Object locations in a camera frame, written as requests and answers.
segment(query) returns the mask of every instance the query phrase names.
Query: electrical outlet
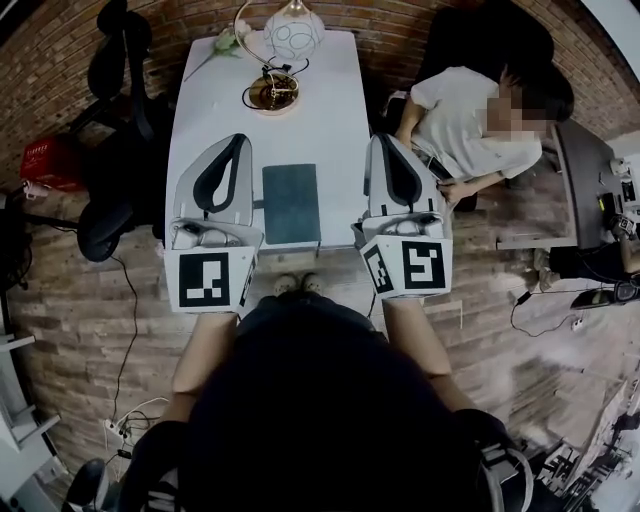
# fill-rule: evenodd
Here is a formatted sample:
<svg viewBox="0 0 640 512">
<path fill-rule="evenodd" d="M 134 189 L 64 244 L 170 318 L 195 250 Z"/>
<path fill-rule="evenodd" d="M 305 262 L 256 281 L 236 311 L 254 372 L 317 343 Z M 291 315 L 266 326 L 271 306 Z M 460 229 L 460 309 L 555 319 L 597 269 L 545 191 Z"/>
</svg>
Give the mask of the electrical outlet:
<svg viewBox="0 0 640 512">
<path fill-rule="evenodd" d="M 110 419 L 106 419 L 104 420 L 104 428 L 107 430 L 107 434 L 112 434 L 114 435 L 119 441 L 121 441 L 123 444 L 126 442 L 126 444 L 130 445 L 130 446 L 134 446 L 142 437 L 142 434 L 144 432 L 140 431 L 140 430 L 129 430 L 128 435 L 126 435 L 124 432 L 121 433 L 121 427 L 122 425 L 118 425 L 117 427 L 115 426 L 115 423 L 112 422 Z"/>
<path fill-rule="evenodd" d="M 120 434 L 120 427 L 116 427 L 115 423 L 110 419 L 104 420 L 104 428 L 107 429 L 107 432 L 110 432 L 121 441 L 124 441 L 124 437 L 122 436 L 122 434 Z"/>
<path fill-rule="evenodd" d="M 571 324 L 571 330 L 573 332 L 576 332 L 582 329 L 583 326 L 584 326 L 584 322 L 582 321 L 581 318 L 578 318 L 577 320 L 574 320 L 573 323 Z"/>
</svg>

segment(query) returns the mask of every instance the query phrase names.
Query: power strip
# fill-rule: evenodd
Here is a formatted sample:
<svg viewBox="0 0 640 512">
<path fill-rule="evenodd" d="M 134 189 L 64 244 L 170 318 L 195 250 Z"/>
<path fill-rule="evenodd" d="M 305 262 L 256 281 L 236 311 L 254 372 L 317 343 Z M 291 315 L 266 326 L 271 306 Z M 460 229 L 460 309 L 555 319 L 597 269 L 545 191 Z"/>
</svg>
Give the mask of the power strip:
<svg viewBox="0 0 640 512">
<path fill-rule="evenodd" d="M 133 431 L 135 433 L 132 433 L 131 435 L 126 435 L 122 432 L 120 428 L 121 425 L 116 427 L 115 423 L 110 419 L 103 420 L 103 424 L 107 432 L 116 436 L 120 441 L 122 441 L 122 443 L 126 441 L 129 445 L 135 445 L 142 437 L 142 434 L 138 434 L 138 430 Z"/>
</svg>

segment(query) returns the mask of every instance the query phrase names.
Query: brick wall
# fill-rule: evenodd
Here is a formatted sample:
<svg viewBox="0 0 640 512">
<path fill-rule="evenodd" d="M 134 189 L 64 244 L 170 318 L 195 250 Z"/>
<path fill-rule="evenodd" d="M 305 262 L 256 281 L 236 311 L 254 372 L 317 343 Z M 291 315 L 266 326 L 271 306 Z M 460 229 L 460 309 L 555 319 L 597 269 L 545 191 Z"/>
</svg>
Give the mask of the brick wall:
<svg viewBox="0 0 640 512">
<path fill-rule="evenodd" d="M 556 62 L 576 93 L 575 118 L 610 138 L 640 128 L 640 88 L 608 36 L 578 0 L 515 0 L 550 30 Z M 0 187 L 13 186 L 22 150 L 64 131 L 93 98 L 86 71 L 102 39 L 96 16 L 104 0 L 45 0 L 0 48 Z M 218 33 L 242 0 L 129 0 L 153 30 L 146 63 L 150 95 L 176 96 L 190 41 Z M 409 85 L 422 61 L 434 13 L 476 0 L 322 0 L 310 2 L 327 28 L 356 34 L 365 87 Z M 255 5 L 261 28 L 277 5 Z M 83 133 L 88 143 L 103 133 Z"/>
</svg>

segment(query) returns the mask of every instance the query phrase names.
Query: white t-shirt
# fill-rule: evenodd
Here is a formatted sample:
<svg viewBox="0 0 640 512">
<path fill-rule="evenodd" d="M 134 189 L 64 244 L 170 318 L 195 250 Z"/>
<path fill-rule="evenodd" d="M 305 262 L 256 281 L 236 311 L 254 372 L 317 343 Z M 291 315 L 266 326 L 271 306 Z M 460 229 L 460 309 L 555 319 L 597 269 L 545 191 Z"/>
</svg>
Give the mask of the white t-shirt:
<svg viewBox="0 0 640 512">
<path fill-rule="evenodd" d="M 514 178 L 535 164 L 542 145 L 535 133 L 483 136 L 487 99 L 498 84 L 465 67 L 447 68 L 411 89 L 411 99 L 428 110 L 411 142 L 435 156 L 456 179 L 468 180 L 496 171 Z"/>
</svg>

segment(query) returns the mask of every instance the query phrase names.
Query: dark hair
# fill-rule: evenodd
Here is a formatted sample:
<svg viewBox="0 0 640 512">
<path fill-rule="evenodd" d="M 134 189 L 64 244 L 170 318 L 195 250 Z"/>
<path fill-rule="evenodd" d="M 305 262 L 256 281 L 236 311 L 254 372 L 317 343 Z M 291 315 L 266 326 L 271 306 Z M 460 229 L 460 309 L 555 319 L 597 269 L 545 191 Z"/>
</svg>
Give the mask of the dark hair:
<svg viewBox="0 0 640 512">
<path fill-rule="evenodd" d="M 524 116 L 539 112 L 550 121 L 566 121 L 573 114 L 571 84 L 552 63 L 513 65 L 507 67 L 509 77 L 520 87 Z"/>
</svg>

